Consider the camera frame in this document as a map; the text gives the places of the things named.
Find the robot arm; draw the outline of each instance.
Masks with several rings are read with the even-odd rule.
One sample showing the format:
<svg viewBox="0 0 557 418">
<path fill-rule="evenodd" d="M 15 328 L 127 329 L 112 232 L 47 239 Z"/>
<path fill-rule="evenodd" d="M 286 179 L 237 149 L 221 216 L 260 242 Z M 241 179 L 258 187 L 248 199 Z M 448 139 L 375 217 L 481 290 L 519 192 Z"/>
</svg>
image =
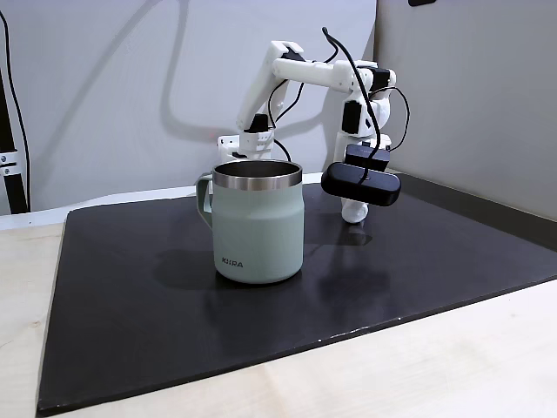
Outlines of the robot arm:
<svg viewBox="0 0 557 418">
<path fill-rule="evenodd" d="M 389 152 L 385 151 L 391 144 L 389 137 L 381 135 L 378 147 L 384 151 L 377 152 L 377 156 L 375 150 L 371 152 L 370 145 L 377 145 L 377 132 L 367 107 L 370 93 L 393 87 L 396 75 L 391 70 L 378 68 L 373 62 L 356 61 L 354 67 L 365 89 L 362 91 L 349 61 L 309 62 L 302 58 L 302 52 L 304 50 L 294 42 L 271 42 L 241 105 L 237 119 L 240 134 L 218 139 L 221 159 L 225 162 L 236 158 L 271 158 L 274 129 L 269 126 L 272 124 L 268 112 L 274 118 L 279 115 L 289 81 L 344 92 L 348 97 L 344 101 L 334 163 L 325 171 L 321 185 L 326 192 L 344 198 L 343 218 L 357 223 L 366 217 L 367 203 L 389 206 L 399 196 L 399 179 L 383 172 L 389 160 Z M 379 129 L 389 118 L 389 94 L 390 90 L 382 91 L 370 100 Z M 263 112 L 258 113 L 265 104 Z"/>
<path fill-rule="evenodd" d="M 274 132 L 269 128 L 268 109 L 276 118 L 283 107 L 286 89 L 289 81 L 321 85 L 335 91 L 349 95 L 345 100 L 341 131 L 350 137 L 367 138 L 371 142 L 375 131 L 367 114 L 366 102 L 362 91 L 348 61 L 339 60 L 334 64 L 305 61 L 301 53 L 304 50 L 294 42 L 272 41 L 265 59 L 261 64 L 258 75 L 244 97 L 237 118 L 239 136 L 220 137 L 218 146 L 223 161 L 235 158 L 270 158 L 274 142 Z M 393 71 L 382 70 L 375 63 L 357 61 L 359 74 L 367 91 L 374 91 L 381 87 L 393 86 L 396 76 Z M 262 113 L 258 111 L 266 104 L 271 93 L 281 83 L 272 95 L 269 106 L 265 106 Z M 378 115 L 379 128 L 389 118 L 390 91 L 383 91 L 373 98 L 372 107 Z M 388 137 L 382 146 L 390 145 Z"/>
</svg>

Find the stainless steel rim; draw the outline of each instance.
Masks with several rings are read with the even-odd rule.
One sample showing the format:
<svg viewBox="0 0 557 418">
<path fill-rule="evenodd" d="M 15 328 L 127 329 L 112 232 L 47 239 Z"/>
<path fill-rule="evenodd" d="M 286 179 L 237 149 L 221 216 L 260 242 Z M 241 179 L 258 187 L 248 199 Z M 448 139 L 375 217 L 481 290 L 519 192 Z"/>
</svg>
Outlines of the stainless steel rim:
<svg viewBox="0 0 557 418">
<path fill-rule="evenodd" d="M 240 159 L 213 168 L 212 181 L 227 189 L 284 189 L 302 182 L 302 167 L 276 159 Z"/>
</svg>

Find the gray wall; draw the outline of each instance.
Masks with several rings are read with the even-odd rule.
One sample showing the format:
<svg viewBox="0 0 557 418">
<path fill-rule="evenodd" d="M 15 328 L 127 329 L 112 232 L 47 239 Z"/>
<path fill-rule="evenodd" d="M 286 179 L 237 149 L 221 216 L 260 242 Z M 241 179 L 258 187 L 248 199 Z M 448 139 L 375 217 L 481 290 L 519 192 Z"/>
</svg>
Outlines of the gray wall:
<svg viewBox="0 0 557 418">
<path fill-rule="evenodd" d="M 393 167 L 557 219 L 556 17 L 554 0 L 379 0 L 376 58 L 412 107 Z"/>
<path fill-rule="evenodd" d="M 33 209 L 193 184 L 217 163 L 217 136 L 236 132 L 239 104 L 271 40 L 296 41 L 307 59 L 322 60 L 332 52 L 320 31 L 326 25 L 355 57 L 370 50 L 375 1 L 348 3 L 0 1 L 30 142 Z M 307 172 L 332 158 L 342 97 L 306 86 L 278 125 L 277 138 Z M 7 212 L 0 182 L 0 214 Z"/>
</svg>

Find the mug handle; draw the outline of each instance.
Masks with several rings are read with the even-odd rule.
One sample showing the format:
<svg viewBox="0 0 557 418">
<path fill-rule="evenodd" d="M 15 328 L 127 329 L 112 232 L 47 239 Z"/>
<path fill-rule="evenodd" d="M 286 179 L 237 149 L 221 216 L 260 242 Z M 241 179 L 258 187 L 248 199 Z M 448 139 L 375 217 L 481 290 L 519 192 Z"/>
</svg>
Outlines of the mug handle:
<svg viewBox="0 0 557 418">
<path fill-rule="evenodd" d="M 212 209 L 209 200 L 209 183 L 212 182 L 212 174 L 203 174 L 195 184 L 195 198 L 198 201 L 198 212 L 205 223 L 212 229 Z"/>
</svg>

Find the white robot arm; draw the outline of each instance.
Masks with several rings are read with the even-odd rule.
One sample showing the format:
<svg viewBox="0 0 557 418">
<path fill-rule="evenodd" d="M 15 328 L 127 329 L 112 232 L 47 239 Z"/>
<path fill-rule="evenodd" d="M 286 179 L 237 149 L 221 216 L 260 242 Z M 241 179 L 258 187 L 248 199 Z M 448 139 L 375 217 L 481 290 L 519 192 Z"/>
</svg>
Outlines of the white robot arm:
<svg viewBox="0 0 557 418">
<path fill-rule="evenodd" d="M 270 158 L 274 144 L 274 122 L 279 115 L 289 81 L 321 85 L 349 96 L 344 101 L 342 122 L 337 134 L 334 161 L 343 163 L 349 145 L 376 145 L 376 131 L 371 115 L 366 109 L 366 98 L 370 91 L 393 87 L 396 83 L 394 71 L 378 68 L 373 62 L 356 61 L 359 75 L 365 86 L 362 91 L 349 61 L 339 60 L 334 64 L 305 61 L 304 50 L 294 42 L 272 41 L 259 69 L 255 81 L 245 95 L 238 114 L 239 135 L 220 137 L 218 148 L 223 162 L 236 158 Z M 372 97 L 372 111 L 379 128 L 389 119 L 390 90 L 376 93 Z M 391 140 L 381 135 L 379 148 L 385 150 Z M 357 223 L 367 215 L 367 204 L 342 199 L 343 218 Z"/>
</svg>

